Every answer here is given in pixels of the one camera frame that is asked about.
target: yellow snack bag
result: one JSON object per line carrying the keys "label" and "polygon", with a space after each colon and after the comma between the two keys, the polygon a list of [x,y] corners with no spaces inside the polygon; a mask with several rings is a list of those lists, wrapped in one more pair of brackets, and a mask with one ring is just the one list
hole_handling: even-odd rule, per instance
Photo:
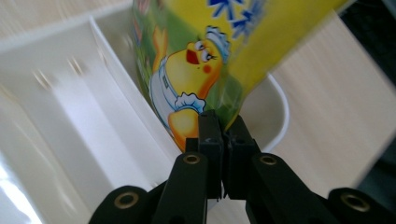
{"label": "yellow snack bag", "polygon": [[136,0],[134,49],[143,93],[184,151],[198,115],[221,128],[248,93],[347,0]]}

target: duck beak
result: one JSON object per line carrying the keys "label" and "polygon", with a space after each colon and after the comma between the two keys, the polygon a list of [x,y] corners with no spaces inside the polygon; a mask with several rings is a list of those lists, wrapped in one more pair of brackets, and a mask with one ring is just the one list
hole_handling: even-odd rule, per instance
{"label": "duck beak", "polygon": [[199,64],[196,52],[190,49],[187,49],[186,60],[188,63]]}

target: metal screw hole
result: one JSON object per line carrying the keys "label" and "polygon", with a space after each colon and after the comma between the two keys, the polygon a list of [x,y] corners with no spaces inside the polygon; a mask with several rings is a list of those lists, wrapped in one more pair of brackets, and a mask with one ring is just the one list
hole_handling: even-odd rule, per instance
{"label": "metal screw hole", "polygon": [[276,164],[276,159],[271,156],[261,156],[260,161],[267,165],[275,165]]}
{"label": "metal screw hole", "polygon": [[119,209],[127,209],[137,204],[137,201],[139,201],[139,195],[135,192],[128,191],[120,194],[114,200],[114,205]]}
{"label": "metal screw hole", "polygon": [[187,164],[196,164],[200,161],[201,159],[198,156],[195,155],[188,155],[183,158],[183,161],[186,162]]}
{"label": "metal screw hole", "polygon": [[343,193],[341,195],[341,201],[350,208],[360,212],[367,212],[370,210],[370,204],[351,193]]}

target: cartoon duck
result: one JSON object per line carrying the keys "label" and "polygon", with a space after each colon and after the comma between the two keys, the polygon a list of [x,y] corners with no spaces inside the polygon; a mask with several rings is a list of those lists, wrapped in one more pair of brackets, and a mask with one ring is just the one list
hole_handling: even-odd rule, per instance
{"label": "cartoon duck", "polygon": [[149,83],[149,95],[158,117],[184,151],[187,138],[198,137],[198,115],[205,98],[227,63],[230,42],[219,28],[206,27],[205,38],[166,55],[166,30],[156,27],[153,42],[156,57]]}

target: white tray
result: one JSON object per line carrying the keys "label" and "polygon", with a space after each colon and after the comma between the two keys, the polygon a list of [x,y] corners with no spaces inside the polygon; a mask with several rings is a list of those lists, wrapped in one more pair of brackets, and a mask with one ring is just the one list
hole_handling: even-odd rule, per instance
{"label": "white tray", "polygon": [[[180,152],[136,87],[131,12],[120,5],[0,42],[2,223],[87,223],[111,190],[169,176]],[[282,139],[289,109],[273,77],[241,116],[262,151]]]}

